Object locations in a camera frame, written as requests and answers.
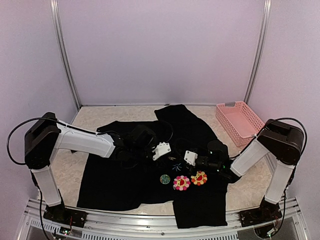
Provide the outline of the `teal round brooch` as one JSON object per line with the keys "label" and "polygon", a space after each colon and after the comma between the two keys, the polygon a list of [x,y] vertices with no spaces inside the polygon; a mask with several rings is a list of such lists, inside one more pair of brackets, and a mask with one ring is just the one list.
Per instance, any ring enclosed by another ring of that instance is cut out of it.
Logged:
{"label": "teal round brooch", "polygon": [[160,180],[160,182],[161,182],[162,184],[167,185],[167,184],[170,183],[171,178],[170,178],[169,175],[163,174],[163,175],[160,176],[160,179],[159,179],[159,180]]}

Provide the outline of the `black t-shirt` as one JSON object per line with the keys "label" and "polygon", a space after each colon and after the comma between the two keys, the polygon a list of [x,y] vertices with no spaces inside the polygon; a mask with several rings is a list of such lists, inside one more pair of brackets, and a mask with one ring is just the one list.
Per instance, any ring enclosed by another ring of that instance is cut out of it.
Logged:
{"label": "black t-shirt", "polygon": [[[205,155],[208,143],[222,143],[209,125],[184,105],[170,105],[155,112],[155,121],[143,125],[153,130],[159,141],[168,141],[171,152],[163,157],[176,158],[172,171],[154,172],[156,161],[114,161],[89,155],[81,180],[77,206],[80,208],[129,211],[142,204],[172,202],[176,225],[180,229],[200,226],[226,226],[228,182],[216,173],[206,173],[207,182],[190,184],[185,191],[173,189],[177,176],[187,176],[179,163],[186,151]],[[162,184],[161,175],[170,183]]]}

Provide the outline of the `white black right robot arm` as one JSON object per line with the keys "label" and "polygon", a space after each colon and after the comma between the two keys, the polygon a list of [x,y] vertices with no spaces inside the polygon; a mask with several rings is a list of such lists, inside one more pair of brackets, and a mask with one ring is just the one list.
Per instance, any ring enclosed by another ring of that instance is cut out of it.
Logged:
{"label": "white black right robot arm", "polygon": [[305,126],[295,118],[269,119],[247,146],[230,157],[226,145],[211,141],[205,155],[187,150],[183,161],[191,173],[204,171],[218,174],[228,183],[235,183],[260,160],[270,157],[276,161],[264,203],[256,210],[256,218],[266,222],[275,212],[275,206],[291,184],[298,162],[307,145]]}

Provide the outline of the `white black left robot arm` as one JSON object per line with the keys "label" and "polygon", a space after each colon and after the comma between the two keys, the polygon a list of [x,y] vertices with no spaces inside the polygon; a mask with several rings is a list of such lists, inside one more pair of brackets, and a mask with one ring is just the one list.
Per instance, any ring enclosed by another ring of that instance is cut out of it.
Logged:
{"label": "white black left robot arm", "polygon": [[40,195],[51,207],[50,214],[61,223],[70,218],[70,211],[62,205],[63,198],[51,169],[58,150],[88,153],[119,162],[154,162],[171,152],[170,144],[159,141],[155,132],[144,125],[123,134],[112,130],[89,131],[57,119],[53,112],[20,123],[7,139],[10,140],[18,128],[30,122],[35,124],[25,134],[22,165],[30,169]]}

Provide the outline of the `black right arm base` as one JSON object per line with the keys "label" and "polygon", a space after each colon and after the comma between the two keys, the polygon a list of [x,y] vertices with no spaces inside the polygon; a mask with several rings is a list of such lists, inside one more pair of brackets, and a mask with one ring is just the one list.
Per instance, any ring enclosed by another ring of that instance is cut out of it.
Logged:
{"label": "black right arm base", "polygon": [[249,227],[274,220],[280,220],[283,217],[279,203],[270,203],[265,197],[262,199],[259,207],[242,210],[239,212],[241,226]]}

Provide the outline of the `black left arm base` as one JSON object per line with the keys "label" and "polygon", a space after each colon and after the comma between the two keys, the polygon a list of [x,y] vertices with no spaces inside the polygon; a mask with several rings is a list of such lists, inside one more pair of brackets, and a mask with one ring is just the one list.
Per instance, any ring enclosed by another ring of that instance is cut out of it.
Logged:
{"label": "black left arm base", "polygon": [[70,227],[84,228],[87,219],[87,213],[82,210],[76,210],[65,207],[64,202],[55,206],[45,208],[44,219],[52,222],[68,225]]}

